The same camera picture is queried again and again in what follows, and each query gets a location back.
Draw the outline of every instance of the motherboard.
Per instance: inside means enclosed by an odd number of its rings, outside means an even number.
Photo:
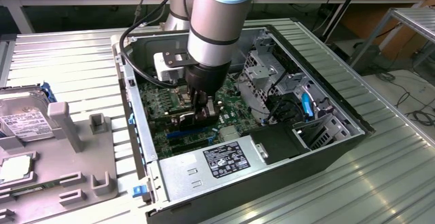
[[[216,93],[215,102],[220,105],[217,123],[193,131],[171,131],[169,127],[171,118],[191,110],[187,86],[167,89],[147,82],[139,85],[139,92],[160,159],[236,139],[244,131],[259,126],[232,75]]]

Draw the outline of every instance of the ribbed metal surface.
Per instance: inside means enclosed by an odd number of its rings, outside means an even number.
[[[432,223],[432,147],[301,25],[288,19],[247,22],[257,24],[277,28],[378,132],[324,172],[205,223]],[[97,112],[112,117],[119,188],[125,192],[136,175],[109,47],[109,37],[120,31],[21,35],[8,85],[44,79],[57,99],[69,102],[75,121]],[[96,214],[99,220],[105,219],[101,223],[128,221],[132,207],[124,203],[125,196],[47,223],[65,223],[71,218],[89,223],[89,216],[96,222]]]
[[[432,8],[391,9],[391,15],[431,42],[435,42],[435,10]]]

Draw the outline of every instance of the power supply label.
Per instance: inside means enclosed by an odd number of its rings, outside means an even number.
[[[0,121],[20,139],[52,132],[45,117],[40,111],[1,116]]]
[[[215,178],[251,167],[237,142],[204,150],[203,153]]]

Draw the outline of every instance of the drive label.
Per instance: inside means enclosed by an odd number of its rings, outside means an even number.
[[[40,111],[1,116],[0,120],[3,126],[7,126],[20,139],[52,132],[52,128]]]
[[[237,142],[204,150],[203,153],[215,178],[251,167]]]

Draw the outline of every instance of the hard drive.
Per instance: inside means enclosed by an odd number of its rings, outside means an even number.
[[[51,138],[59,128],[48,118],[48,104],[56,102],[49,85],[0,89],[0,137],[17,136],[23,142]]]

